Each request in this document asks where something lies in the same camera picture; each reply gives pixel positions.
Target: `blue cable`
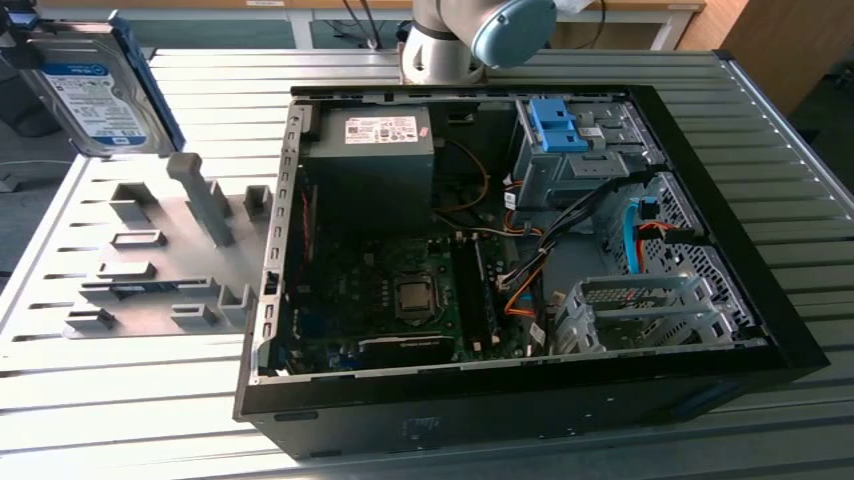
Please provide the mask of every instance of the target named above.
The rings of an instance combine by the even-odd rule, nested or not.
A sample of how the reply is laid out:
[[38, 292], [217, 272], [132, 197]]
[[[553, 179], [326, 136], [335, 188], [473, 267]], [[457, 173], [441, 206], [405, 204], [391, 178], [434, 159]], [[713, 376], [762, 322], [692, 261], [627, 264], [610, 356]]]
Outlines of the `blue cable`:
[[626, 215], [623, 217], [623, 244], [626, 247], [626, 264], [629, 265], [629, 273], [641, 273], [641, 263], [638, 262], [638, 251], [636, 250], [636, 214], [638, 213], [640, 203], [633, 200], [626, 207]]

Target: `blue drive bay latch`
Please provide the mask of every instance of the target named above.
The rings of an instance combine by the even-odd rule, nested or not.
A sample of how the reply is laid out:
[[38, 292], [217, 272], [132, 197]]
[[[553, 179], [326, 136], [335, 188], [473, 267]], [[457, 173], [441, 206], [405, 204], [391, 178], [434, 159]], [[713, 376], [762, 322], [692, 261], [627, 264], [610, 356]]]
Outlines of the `blue drive bay latch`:
[[586, 152], [590, 150], [575, 130], [575, 115], [566, 108], [566, 102], [558, 98], [534, 98], [529, 101], [531, 123], [543, 138], [543, 151], [547, 153]]

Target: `power supply label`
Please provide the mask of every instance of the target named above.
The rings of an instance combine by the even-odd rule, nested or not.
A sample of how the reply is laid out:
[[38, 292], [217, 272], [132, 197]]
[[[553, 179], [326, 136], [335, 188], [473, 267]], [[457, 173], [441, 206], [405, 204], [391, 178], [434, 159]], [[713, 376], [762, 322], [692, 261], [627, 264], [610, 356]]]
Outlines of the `power supply label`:
[[99, 63], [46, 63], [44, 79], [90, 137], [104, 145], [146, 143], [142, 122], [116, 88], [107, 67]]
[[415, 117], [353, 117], [347, 119], [345, 143], [418, 142]]

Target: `slotted aluminum table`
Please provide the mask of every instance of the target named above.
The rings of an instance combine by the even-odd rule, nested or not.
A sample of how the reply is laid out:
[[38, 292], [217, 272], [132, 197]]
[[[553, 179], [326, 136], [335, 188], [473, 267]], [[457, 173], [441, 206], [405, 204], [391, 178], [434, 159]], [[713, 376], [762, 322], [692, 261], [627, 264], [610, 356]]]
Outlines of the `slotted aluminum table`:
[[[227, 180], [275, 176], [293, 85], [398, 81], [394, 53], [355, 50], [172, 50], [152, 66], [187, 151]], [[682, 425], [297, 464], [231, 420], [241, 335], [62, 337], [82, 279], [50, 274], [90, 268], [62, 245], [100, 246], [92, 196], [164, 175], [160, 159], [79, 158], [0, 300], [2, 478], [854, 478], [854, 202], [738, 67], [550, 51], [493, 82], [658, 87], [833, 365]]]

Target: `hard drive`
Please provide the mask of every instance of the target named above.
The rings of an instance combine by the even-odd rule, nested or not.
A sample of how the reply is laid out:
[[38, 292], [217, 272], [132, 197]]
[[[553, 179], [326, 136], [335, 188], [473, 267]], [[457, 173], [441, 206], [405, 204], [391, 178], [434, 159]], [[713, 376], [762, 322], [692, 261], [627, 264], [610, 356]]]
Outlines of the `hard drive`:
[[40, 21], [26, 33], [42, 64], [22, 75], [82, 154], [170, 155], [184, 137], [127, 22]]

